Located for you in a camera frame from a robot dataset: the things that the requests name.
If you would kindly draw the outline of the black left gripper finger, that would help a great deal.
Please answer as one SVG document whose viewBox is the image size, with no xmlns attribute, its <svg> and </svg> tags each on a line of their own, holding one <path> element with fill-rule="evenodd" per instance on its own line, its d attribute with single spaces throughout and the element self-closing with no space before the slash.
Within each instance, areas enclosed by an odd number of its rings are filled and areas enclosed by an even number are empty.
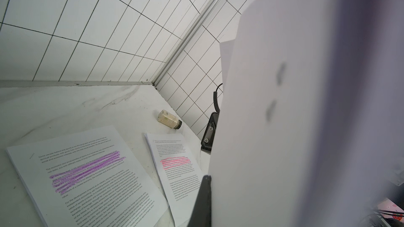
<svg viewBox="0 0 404 227">
<path fill-rule="evenodd" d="M 202 178 L 188 227 L 211 227 L 211 176 Z"/>
</svg>

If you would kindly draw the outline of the pink highlighted paper document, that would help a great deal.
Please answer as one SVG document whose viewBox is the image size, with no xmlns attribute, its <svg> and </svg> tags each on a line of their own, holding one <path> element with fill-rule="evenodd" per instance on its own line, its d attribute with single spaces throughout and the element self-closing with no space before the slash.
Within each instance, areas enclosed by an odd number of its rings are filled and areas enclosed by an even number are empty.
<svg viewBox="0 0 404 227">
<path fill-rule="evenodd" d="M 176 227 L 187 222 L 204 176 L 181 134 L 145 137 Z"/>
</svg>

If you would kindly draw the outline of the purple highlighted paper document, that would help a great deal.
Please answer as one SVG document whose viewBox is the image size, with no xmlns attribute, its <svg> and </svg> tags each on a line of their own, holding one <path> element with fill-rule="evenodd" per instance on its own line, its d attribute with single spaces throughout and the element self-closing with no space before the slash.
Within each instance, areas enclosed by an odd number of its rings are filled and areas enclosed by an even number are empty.
<svg viewBox="0 0 404 227">
<path fill-rule="evenodd" d="M 6 151 L 47 227 L 153 227 L 168 209 L 113 126 Z"/>
</svg>

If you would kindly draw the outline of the blue highlighted paper document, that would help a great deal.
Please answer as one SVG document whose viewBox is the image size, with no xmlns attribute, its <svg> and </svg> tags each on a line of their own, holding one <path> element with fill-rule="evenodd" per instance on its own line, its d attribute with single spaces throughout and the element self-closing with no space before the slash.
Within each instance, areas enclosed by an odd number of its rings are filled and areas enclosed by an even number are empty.
<svg viewBox="0 0 404 227">
<path fill-rule="evenodd" d="M 404 153 L 404 0 L 255 0 L 211 153 L 215 227 L 361 227 Z"/>
</svg>

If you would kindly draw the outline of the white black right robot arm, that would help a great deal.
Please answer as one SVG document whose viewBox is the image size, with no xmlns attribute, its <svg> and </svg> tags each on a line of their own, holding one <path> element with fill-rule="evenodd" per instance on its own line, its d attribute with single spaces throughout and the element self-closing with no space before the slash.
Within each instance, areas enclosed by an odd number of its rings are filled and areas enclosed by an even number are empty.
<svg viewBox="0 0 404 227">
<path fill-rule="evenodd" d="M 204 135 L 203 135 L 203 138 L 201 140 L 201 150 L 204 152 L 210 153 L 212 150 L 212 147 L 213 147 L 214 137 L 215 137 L 218 119 L 219 119 L 219 113 L 221 111 L 219 104 L 218 104 L 218 91 L 222 85 L 223 85 L 223 83 L 218 85 L 216 90 L 213 92 L 213 105 L 214 105 L 215 111 L 211 113 L 211 116 L 209 118 L 207 127 L 206 127 Z"/>
</svg>

